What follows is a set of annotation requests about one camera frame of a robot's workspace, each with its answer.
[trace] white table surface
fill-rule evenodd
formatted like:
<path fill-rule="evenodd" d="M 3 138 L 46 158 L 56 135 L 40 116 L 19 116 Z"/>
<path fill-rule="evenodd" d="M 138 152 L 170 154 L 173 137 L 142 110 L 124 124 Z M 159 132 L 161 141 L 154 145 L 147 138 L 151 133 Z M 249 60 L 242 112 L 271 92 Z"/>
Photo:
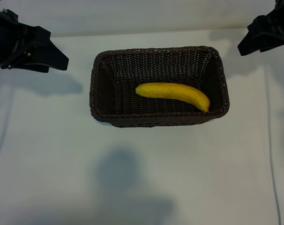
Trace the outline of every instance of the white table surface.
<path fill-rule="evenodd" d="M 67 71 L 0 69 L 0 225 L 277 225 L 284 216 L 284 46 L 239 55 L 246 30 L 52 41 Z M 230 110 L 181 127 L 116 128 L 90 114 L 102 51 L 207 45 Z"/>

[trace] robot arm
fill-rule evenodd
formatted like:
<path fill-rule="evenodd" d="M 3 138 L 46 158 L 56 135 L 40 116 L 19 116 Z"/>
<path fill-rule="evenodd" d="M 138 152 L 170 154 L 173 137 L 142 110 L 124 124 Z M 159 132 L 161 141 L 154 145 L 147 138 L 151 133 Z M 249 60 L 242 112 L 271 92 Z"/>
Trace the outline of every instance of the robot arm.
<path fill-rule="evenodd" d="M 18 22 L 18 15 L 0 12 L 0 67 L 47 73 L 49 67 L 66 70 L 69 59 L 50 41 L 50 32 Z"/>
<path fill-rule="evenodd" d="M 273 11 L 258 16 L 247 28 L 248 34 L 238 45 L 241 55 L 284 45 L 284 0 L 277 0 Z"/>

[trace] brown wicker basket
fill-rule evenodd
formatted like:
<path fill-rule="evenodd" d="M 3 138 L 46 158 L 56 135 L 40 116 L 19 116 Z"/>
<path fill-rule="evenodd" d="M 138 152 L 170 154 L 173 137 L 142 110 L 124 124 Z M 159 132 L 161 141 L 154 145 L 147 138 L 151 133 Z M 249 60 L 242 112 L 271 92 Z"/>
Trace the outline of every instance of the brown wicker basket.
<path fill-rule="evenodd" d="M 204 92 L 210 112 L 172 99 L 138 96 L 142 83 L 182 83 Z M 100 53 L 91 77 L 92 116 L 116 127 L 193 125 L 224 116 L 229 98 L 223 65 L 212 47 L 129 49 Z"/>

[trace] white wall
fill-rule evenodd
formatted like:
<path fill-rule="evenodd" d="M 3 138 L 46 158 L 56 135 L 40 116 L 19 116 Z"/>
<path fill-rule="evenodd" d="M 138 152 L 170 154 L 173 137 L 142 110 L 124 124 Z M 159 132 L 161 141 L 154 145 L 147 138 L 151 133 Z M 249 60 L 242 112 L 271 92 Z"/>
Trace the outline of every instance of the white wall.
<path fill-rule="evenodd" d="M 19 21 L 53 35 L 246 27 L 275 0 L 2 0 Z"/>

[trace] yellow banana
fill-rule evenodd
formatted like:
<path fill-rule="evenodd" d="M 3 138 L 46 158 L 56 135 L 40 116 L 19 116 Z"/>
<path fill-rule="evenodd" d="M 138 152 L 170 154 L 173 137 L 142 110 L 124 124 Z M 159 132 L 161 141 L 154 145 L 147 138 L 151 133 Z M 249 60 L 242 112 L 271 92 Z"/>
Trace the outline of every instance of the yellow banana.
<path fill-rule="evenodd" d="M 203 112 L 209 111 L 210 101 L 200 90 L 179 83 L 144 83 L 136 94 L 147 98 L 169 98 L 187 102 Z"/>

